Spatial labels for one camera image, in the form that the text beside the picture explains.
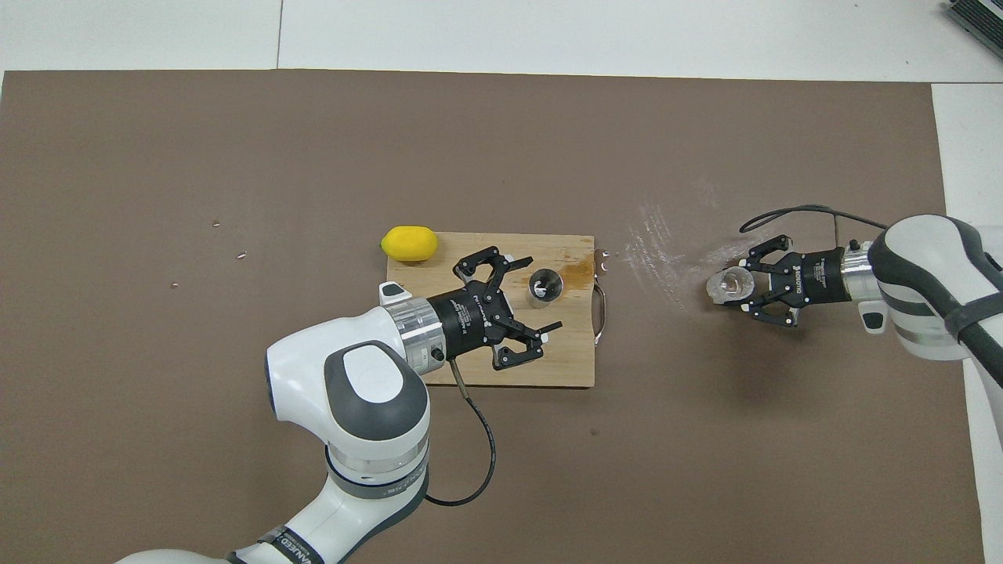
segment black cable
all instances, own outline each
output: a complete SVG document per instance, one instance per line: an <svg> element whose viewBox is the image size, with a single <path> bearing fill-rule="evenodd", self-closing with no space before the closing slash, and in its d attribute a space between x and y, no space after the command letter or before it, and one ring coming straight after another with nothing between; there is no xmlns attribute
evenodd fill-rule
<svg viewBox="0 0 1003 564"><path fill-rule="evenodd" d="M473 492L469 496L466 496L465 498L456 501L440 500L432 497L431 494L425 494L425 499L435 505L440 505L443 507L456 507L472 502L473 500L477 499L477 496L482 494L483 491L487 489L487 484L490 483L491 476L494 475L494 459L495 459L494 434L491 433L491 427L487 425L487 419L484 418L484 414L480 412L480 409L477 408L477 404L473 402L473 399L471 399L470 395L466 392L466 386L463 384L463 377L459 374L459 367L456 366L455 358L449 359L449 368L452 369L452 377L456 379L456 387L458 387L459 392L463 394L463 399L466 399L466 402L470 405L470 408L473 409L473 412L477 414L477 418L480 419L480 425L484 426L484 433L487 434L487 444L491 448L491 464L490 466L487 467L487 476L484 477L483 483L480 484L480 487L477 488L476 492Z"/></svg>
<svg viewBox="0 0 1003 564"><path fill-rule="evenodd" d="M766 225L767 223L779 219L791 212L819 212L822 214L829 214L832 216L832 222L835 222L837 218L847 218L864 224L868 224L878 229L888 229L888 226L876 221L869 220L867 218L862 218L861 216L855 216L853 214L848 214L846 212L840 212L833 210L828 206L821 206L819 204L805 204L803 206L794 206L793 208L780 208L778 210L773 210L771 212L766 212L765 214L759 214L758 216L750 219L749 221L742 224L738 228L738 233L748 233L753 229L759 229L760 227Z"/></svg>

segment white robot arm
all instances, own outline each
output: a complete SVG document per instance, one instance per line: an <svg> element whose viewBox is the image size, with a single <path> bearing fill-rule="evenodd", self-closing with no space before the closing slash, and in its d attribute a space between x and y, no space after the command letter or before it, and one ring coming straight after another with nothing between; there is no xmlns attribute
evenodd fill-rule
<svg viewBox="0 0 1003 564"><path fill-rule="evenodd" d="M151 550L119 564L333 564L410 515L428 488L430 407L421 374L448 361L461 383L455 357L480 346L493 348L496 370L535 360L543 356L548 333L561 327L556 322L532 329L513 318L501 279L532 261L489 247L456 264L454 273L464 283L458 290L425 299L386 282L379 287L378 307L273 344L266 371L276 416L326 445L320 495L288 523L223 560ZM474 279L485 264L491 266L487 281ZM526 350L504 346L507 338Z"/></svg>
<svg viewBox="0 0 1003 564"><path fill-rule="evenodd" d="M808 305L856 301L869 333L884 332L891 319L899 341L917 356L972 358L1003 446L1003 273L992 258L1003 257L1003 228L980 232L953 218L920 215L887 228L873 243L762 262L789 246L790 238L780 235L750 249L738 266L710 277L711 299L785 327L796 326ZM769 281L757 296L753 272ZM782 315L773 311L776 304L787 306Z"/></svg>

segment clear glass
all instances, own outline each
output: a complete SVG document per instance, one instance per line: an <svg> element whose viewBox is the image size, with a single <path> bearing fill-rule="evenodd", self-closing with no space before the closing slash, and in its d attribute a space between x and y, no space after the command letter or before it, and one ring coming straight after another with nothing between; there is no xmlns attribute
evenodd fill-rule
<svg viewBox="0 0 1003 564"><path fill-rule="evenodd" d="M707 295L714 303L743 300L755 290L752 273L740 266L732 266L707 279Z"/></svg>

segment cutting board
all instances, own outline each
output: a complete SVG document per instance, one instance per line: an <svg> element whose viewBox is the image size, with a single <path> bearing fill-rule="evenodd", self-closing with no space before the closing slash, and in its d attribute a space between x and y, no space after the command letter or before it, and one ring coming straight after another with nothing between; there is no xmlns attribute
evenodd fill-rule
<svg viewBox="0 0 1003 564"><path fill-rule="evenodd" d="M387 260L386 279L397 282L415 296L434 296L462 285L452 273L460 258L485 247L495 246L516 259L533 257L533 264L509 272L501 290L509 298L516 319L539 328L561 321L564 326L551 332L544 345L544 357L506 370L491 367L491 350L482 347L457 360L463 381L473 385L520 385L592 387L596 382L595 340L592 329L592 286L595 238L585 235L523 235L512 233L436 233L435 256L419 263ZM529 303L530 275L541 268L561 274L564 291L545 308ZM477 269L475 278L485 280L489 266ZM522 343L508 341L517 350ZM449 369L424 375L429 384L455 384Z"/></svg>

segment lemon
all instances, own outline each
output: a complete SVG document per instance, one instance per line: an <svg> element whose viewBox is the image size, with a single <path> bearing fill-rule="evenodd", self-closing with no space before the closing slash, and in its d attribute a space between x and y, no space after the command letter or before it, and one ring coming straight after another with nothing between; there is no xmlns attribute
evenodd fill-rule
<svg viewBox="0 0 1003 564"><path fill-rule="evenodd" d="M398 225L383 236L380 248L391 259L401 262L423 261L438 249L438 238L427 227Z"/></svg>

